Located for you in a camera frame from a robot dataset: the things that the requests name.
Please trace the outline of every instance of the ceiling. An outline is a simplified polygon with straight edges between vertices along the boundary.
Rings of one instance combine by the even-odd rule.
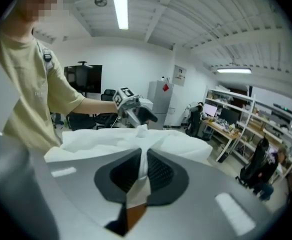
[[[36,34],[51,44],[90,36],[176,44],[212,72],[236,65],[292,76],[292,25],[272,0],[128,0],[129,30],[118,28],[113,0],[94,1],[64,2],[69,13],[45,17]]]

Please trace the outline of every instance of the white fabric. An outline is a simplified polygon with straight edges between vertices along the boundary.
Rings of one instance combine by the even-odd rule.
[[[207,158],[213,149],[206,142],[179,131],[148,130],[146,125],[136,129],[65,131],[62,133],[62,140],[60,147],[53,147],[47,152],[46,162],[87,159],[141,148],[138,179],[127,193],[127,209],[146,203],[147,196],[151,193],[147,177],[148,149],[153,148],[208,165]]]

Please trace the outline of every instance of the fluorescent light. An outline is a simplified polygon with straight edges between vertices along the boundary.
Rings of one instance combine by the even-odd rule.
[[[249,68],[219,68],[218,73],[240,73],[240,74],[251,74],[252,71]]]
[[[114,0],[118,27],[128,30],[128,0]]]

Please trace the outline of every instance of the white refrigerator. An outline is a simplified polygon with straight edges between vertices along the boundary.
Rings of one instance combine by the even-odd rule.
[[[147,99],[152,105],[152,112],[158,118],[157,122],[149,122],[148,129],[162,130],[168,109],[170,107],[174,85],[164,81],[149,82]]]

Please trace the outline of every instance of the computer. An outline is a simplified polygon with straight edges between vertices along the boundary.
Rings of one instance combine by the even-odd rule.
[[[204,112],[209,115],[209,116],[212,116],[214,117],[215,114],[216,114],[216,111],[217,111],[217,107],[216,106],[212,106],[212,105],[209,105],[209,104],[204,104]]]
[[[239,120],[240,114],[238,112],[223,108],[219,118],[226,120],[230,125],[232,125],[236,124],[236,122]]]

